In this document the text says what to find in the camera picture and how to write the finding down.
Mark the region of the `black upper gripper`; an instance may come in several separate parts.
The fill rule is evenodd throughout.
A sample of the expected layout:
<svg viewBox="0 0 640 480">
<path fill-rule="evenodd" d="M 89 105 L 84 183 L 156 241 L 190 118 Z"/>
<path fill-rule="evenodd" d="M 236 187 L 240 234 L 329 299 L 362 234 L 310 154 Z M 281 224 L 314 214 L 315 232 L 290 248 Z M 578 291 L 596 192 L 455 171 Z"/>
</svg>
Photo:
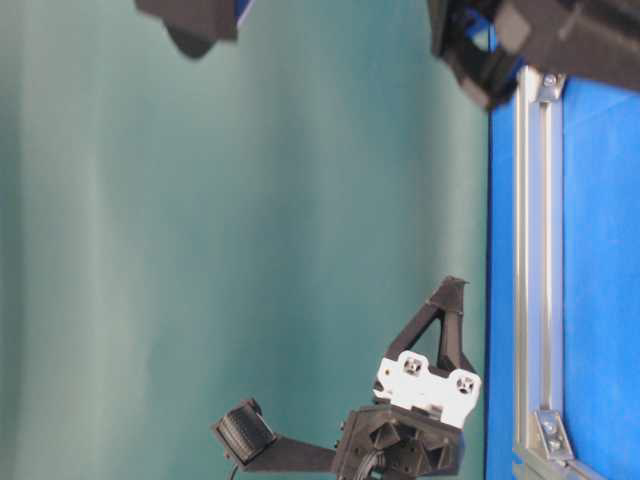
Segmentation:
<svg viewBox="0 0 640 480">
<path fill-rule="evenodd" d="M 485 110 L 506 103 L 523 65 L 636 91 L 636 1 L 433 1 L 431 51 Z"/>
</svg>

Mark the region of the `black white lower gripper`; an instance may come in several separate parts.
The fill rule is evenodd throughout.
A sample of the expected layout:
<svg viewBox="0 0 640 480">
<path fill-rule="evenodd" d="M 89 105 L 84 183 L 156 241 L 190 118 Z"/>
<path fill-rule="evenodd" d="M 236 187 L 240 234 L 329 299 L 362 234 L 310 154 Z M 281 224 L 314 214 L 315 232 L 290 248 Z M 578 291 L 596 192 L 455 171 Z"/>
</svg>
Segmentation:
<svg viewBox="0 0 640 480">
<path fill-rule="evenodd" d="M 452 476 L 464 456 L 463 427 L 482 381 L 462 349 L 466 280 L 447 276 L 388 347 L 376 405 L 352 411 L 332 469 L 339 479 Z M 441 322 L 436 371 L 410 350 Z"/>
</svg>

